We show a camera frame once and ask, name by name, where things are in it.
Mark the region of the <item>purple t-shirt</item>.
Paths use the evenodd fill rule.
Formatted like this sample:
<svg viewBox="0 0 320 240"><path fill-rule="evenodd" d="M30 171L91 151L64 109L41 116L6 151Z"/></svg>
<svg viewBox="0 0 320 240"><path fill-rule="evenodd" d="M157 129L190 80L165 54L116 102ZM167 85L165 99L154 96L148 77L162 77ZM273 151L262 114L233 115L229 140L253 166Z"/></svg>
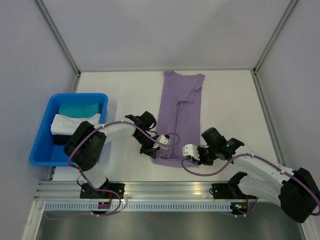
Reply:
<svg viewBox="0 0 320 240"><path fill-rule="evenodd" d="M173 70L164 71L160 108L156 132L160 135L177 134L170 137L174 144L167 150L157 151L152 160L155 165L180 168L184 159L183 147L201 143L201 100L205 75L181 75Z"/></svg>

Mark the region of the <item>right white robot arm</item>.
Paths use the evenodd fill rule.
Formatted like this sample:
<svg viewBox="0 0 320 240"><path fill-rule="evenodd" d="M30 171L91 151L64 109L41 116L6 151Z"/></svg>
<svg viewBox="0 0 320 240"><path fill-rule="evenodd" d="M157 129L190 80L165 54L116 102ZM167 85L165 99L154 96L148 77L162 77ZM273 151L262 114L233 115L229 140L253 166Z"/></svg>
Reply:
<svg viewBox="0 0 320 240"><path fill-rule="evenodd" d="M277 206L292 220L304 223L309 216L317 216L320 207L320 190L311 173L272 163L258 156L242 141L226 138L211 127L201 134L206 146L199 146L199 161L212 165L214 160L228 161L258 176L238 172L228 181L228 192L239 198L254 196Z"/></svg>

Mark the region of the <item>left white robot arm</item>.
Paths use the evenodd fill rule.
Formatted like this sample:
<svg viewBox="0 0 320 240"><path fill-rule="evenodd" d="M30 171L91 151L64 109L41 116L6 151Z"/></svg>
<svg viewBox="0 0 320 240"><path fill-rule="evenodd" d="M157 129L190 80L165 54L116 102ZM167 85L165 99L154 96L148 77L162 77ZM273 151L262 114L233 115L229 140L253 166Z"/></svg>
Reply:
<svg viewBox="0 0 320 240"><path fill-rule="evenodd" d="M68 166L79 171L98 198L104 198L109 193L109 180L98 164L104 145L117 139L133 137L141 145L139 153L152 159L156 158L160 149L156 146L159 136L151 136L148 133L157 124L150 112L145 111L140 116L130 114L125 118L129 121L113 121L98 125L83 121L64 147L64 153L68 156Z"/></svg>

